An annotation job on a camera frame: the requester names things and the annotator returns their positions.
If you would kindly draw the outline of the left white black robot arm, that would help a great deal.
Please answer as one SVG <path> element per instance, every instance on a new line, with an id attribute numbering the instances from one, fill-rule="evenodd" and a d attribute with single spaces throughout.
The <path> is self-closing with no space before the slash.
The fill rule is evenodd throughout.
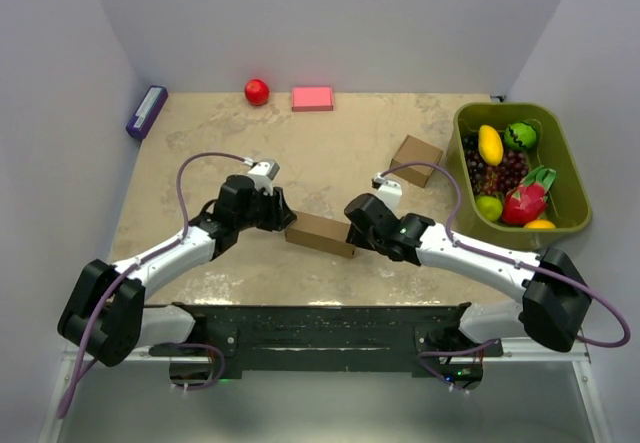
<path id="1" fill-rule="evenodd" d="M 189 220 L 187 231 L 116 263 L 95 259 L 81 271 L 57 331 L 107 367 L 134 349 L 173 344 L 185 355 L 200 353 L 207 331 L 189 311 L 174 305 L 148 308 L 146 300 L 182 274 L 209 263 L 250 228 L 282 231 L 297 219 L 280 187 L 258 187 L 232 175 L 216 199 Z"/>

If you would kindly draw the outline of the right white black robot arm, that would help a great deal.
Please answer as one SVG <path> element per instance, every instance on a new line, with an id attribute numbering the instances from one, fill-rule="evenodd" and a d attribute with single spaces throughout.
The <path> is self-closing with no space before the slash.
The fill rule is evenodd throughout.
<path id="1" fill-rule="evenodd" d="M 466 356 L 487 340 L 524 336 L 557 352 L 572 349 L 592 298 L 560 279 L 586 284 L 563 251 L 522 252 L 464 235 L 449 236 L 444 225 L 428 217 L 396 217 L 370 193 L 352 200 L 344 214 L 351 223 L 347 240 L 357 247 L 395 262 L 465 276 L 511 299 L 464 310 L 459 323 L 445 332 L 452 353 Z"/>

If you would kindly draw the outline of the large brown cardboard box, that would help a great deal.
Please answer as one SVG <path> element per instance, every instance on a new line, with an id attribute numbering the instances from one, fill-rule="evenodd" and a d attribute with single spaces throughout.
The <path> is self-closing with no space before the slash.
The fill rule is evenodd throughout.
<path id="1" fill-rule="evenodd" d="M 301 211 L 295 214 L 296 221 L 285 230 L 288 243 L 343 258 L 355 257 L 355 245 L 347 242 L 349 224 Z"/>

